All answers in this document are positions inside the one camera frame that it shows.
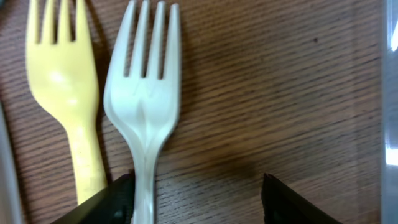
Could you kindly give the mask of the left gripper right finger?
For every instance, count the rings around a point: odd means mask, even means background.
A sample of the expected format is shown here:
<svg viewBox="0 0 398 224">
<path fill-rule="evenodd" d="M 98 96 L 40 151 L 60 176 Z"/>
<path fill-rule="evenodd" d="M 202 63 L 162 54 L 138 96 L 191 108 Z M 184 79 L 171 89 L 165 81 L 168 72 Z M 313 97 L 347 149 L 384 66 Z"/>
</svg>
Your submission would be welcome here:
<svg viewBox="0 0 398 224">
<path fill-rule="evenodd" d="M 341 224 L 271 174 L 261 192 L 265 224 Z"/>
</svg>

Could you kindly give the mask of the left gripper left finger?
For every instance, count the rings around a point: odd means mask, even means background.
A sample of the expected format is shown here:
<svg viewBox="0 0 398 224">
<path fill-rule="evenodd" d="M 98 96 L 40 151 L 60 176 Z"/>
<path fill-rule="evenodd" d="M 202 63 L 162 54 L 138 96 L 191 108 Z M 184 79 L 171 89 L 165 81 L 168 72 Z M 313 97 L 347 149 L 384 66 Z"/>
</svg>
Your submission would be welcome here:
<svg viewBox="0 0 398 224">
<path fill-rule="evenodd" d="M 52 224 L 130 224 L 135 176 L 124 174 Z"/>
</svg>

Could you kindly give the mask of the white fork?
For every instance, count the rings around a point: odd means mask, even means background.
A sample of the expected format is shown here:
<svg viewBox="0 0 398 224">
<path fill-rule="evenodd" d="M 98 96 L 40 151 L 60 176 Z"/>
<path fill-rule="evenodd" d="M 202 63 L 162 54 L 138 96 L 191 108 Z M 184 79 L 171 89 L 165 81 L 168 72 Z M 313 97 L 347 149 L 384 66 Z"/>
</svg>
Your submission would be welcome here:
<svg viewBox="0 0 398 224">
<path fill-rule="evenodd" d="M 150 50 L 146 50 L 150 2 L 137 26 L 130 1 L 115 41 L 104 89 L 104 110 L 130 148 L 134 161 L 133 223 L 155 223 L 155 173 L 159 154 L 180 114 L 182 46 L 180 8 L 160 1 Z"/>
</svg>

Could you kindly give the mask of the yellow plastic fork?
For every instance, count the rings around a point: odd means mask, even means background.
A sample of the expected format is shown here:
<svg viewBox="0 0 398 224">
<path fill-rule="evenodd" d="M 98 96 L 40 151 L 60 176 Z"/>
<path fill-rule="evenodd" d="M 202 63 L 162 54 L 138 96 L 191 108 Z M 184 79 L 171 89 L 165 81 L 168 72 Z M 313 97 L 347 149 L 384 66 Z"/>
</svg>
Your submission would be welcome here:
<svg viewBox="0 0 398 224">
<path fill-rule="evenodd" d="M 46 1 L 43 21 L 39 2 L 30 0 L 26 33 L 26 69 L 36 102 L 66 130 L 78 204 L 107 186 L 96 118 L 100 88 L 84 0 L 76 2 L 75 40 L 71 40 L 68 1 Z"/>
</svg>

